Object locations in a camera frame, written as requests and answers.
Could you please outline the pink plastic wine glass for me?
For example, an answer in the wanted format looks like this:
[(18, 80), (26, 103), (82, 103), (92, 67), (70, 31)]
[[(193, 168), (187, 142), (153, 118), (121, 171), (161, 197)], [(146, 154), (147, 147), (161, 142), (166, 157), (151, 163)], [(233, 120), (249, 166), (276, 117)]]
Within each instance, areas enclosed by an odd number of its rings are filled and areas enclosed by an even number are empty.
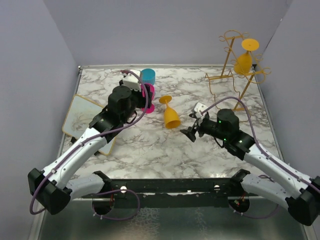
[[(145, 86), (145, 88), (147, 90), (148, 97), (146, 97), (146, 95), (145, 95), (145, 91), (144, 91), (144, 87), (143, 86)], [(148, 103), (145, 113), (146, 114), (152, 113), (155, 110), (155, 105), (153, 104), (153, 99), (155, 97), (155, 88), (154, 88), (154, 86), (152, 84), (149, 84), (149, 83), (143, 83), (141, 85), (141, 94), (142, 94), (142, 97), (145, 99), (145, 101)]]

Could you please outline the blue plastic wine glass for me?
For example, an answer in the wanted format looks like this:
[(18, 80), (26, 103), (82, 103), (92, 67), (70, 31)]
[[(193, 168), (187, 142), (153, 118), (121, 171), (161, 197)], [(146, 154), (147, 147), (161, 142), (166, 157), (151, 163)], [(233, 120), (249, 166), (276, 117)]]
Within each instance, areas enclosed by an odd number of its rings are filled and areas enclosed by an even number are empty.
[(156, 72), (151, 68), (145, 68), (140, 73), (140, 78), (144, 84), (155, 85)]

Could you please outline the yellow wine glass front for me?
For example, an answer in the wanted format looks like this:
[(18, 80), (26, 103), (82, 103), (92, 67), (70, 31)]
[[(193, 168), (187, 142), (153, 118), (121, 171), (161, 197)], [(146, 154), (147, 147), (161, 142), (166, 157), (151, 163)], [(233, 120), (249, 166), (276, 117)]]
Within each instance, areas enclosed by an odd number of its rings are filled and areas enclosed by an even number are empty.
[(178, 113), (169, 106), (169, 102), (172, 100), (170, 95), (164, 95), (159, 99), (161, 104), (165, 104), (166, 109), (164, 111), (164, 126), (167, 129), (174, 129), (180, 126), (181, 121)]

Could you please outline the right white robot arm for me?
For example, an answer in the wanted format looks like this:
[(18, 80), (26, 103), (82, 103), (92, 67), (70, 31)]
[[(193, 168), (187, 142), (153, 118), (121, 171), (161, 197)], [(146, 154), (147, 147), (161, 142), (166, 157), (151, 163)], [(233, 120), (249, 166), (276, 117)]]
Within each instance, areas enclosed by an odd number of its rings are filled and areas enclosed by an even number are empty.
[(223, 147), (233, 156), (263, 171), (272, 181), (261, 180), (256, 175), (241, 170), (233, 177), (229, 189), (240, 196), (244, 192), (268, 199), (288, 211), (300, 224), (311, 226), (320, 215), (320, 178), (304, 174), (268, 152), (256, 139), (240, 130), (239, 118), (231, 109), (221, 109), (217, 120), (208, 113), (193, 112), (193, 126), (181, 133), (195, 142), (196, 135), (209, 135), (223, 142)]

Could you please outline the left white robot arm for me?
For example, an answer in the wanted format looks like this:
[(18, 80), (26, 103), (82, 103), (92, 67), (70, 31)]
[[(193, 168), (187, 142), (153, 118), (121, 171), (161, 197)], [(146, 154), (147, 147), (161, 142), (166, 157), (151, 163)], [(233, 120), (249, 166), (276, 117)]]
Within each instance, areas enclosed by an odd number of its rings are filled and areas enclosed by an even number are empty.
[(112, 90), (108, 104), (89, 123), (80, 138), (58, 159), (43, 170), (32, 169), (28, 175), (32, 195), (29, 211), (32, 215), (35, 201), (38, 201), (51, 215), (61, 212), (70, 201), (87, 195), (103, 198), (111, 190), (109, 178), (97, 171), (88, 177), (72, 180), (74, 173), (96, 152), (111, 142), (122, 130), (136, 124), (152, 106), (153, 93), (147, 84), (141, 90), (131, 90), (119, 85)]

